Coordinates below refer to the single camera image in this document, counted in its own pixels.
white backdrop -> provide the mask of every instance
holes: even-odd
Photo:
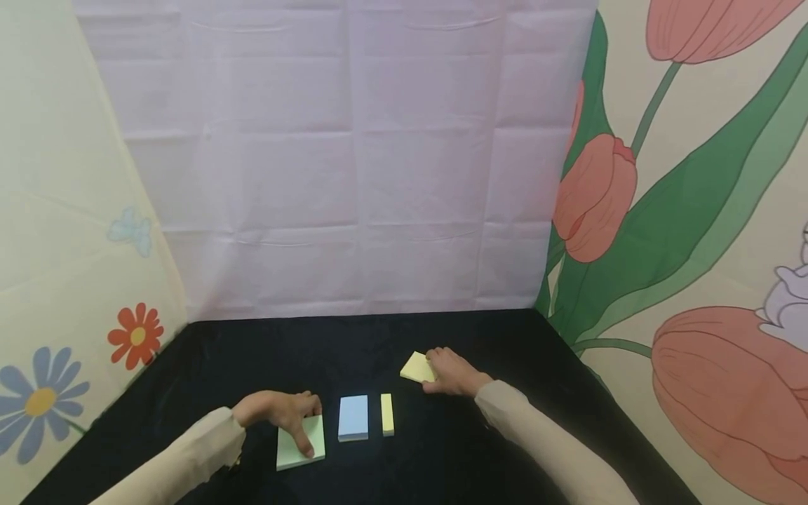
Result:
[[[596,0],[74,0],[193,319],[530,306]]]

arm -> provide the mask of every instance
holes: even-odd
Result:
[[[518,390],[480,373],[451,349],[438,347],[427,358],[437,380],[424,382],[424,392],[474,398],[490,425],[524,449],[571,505],[638,505],[608,463],[530,405]]]
[[[308,457],[314,449],[302,421],[322,414],[320,398],[300,394],[259,391],[233,409],[222,407],[188,428],[163,452],[118,482],[91,505],[173,505],[187,492],[207,482],[223,466],[233,466],[241,455],[245,428],[259,421],[289,432],[297,448]]]

sticky note pad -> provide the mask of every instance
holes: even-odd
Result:
[[[433,382],[435,380],[435,373],[432,371],[432,367],[429,366],[427,357],[420,352],[412,353],[412,356],[410,356],[398,375],[415,382]]]
[[[366,440],[368,438],[368,395],[346,396],[339,401],[340,442]]]
[[[381,395],[381,434],[383,436],[393,436],[395,433],[393,424],[393,395],[383,393]]]
[[[278,430],[278,459],[276,468],[280,472],[300,465],[307,465],[326,459],[326,437],[322,431],[322,416],[313,415],[303,419],[303,431],[309,436],[314,447],[314,457],[309,459],[297,450],[295,441],[284,430]]]

blue flower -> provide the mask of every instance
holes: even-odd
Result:
[[[68,389],[78,375],[82,364],[70,363],[70,348],[60,350],[51,361],[51,351],[41,347],[34,353],[34,378],[36,388],[25,378],[19,368],[0,368],[0,385],[18,396],[0,396],[0,456],[25,433],[17,452],[17,462],[25,465],[36,456],[42,446],[45,421],[58,441],[67,438],[69,424],[63,415],[77,417],[84,408],[72,400],[90,389],[89,382],[82,382]]]

tulip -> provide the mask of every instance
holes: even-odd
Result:
[[[808,503],[808,354],[738,307],[668,319],[651,351],[654,393],[685,442],[764,503]]]
[[[558,188],[553,223],[566,252],[590,263],[612,245],[637,189],[634,156],[607,133],[583,147]]]
[[[655,60],[703,63],[743,51],[803,0],[651,0],[646,25]]]

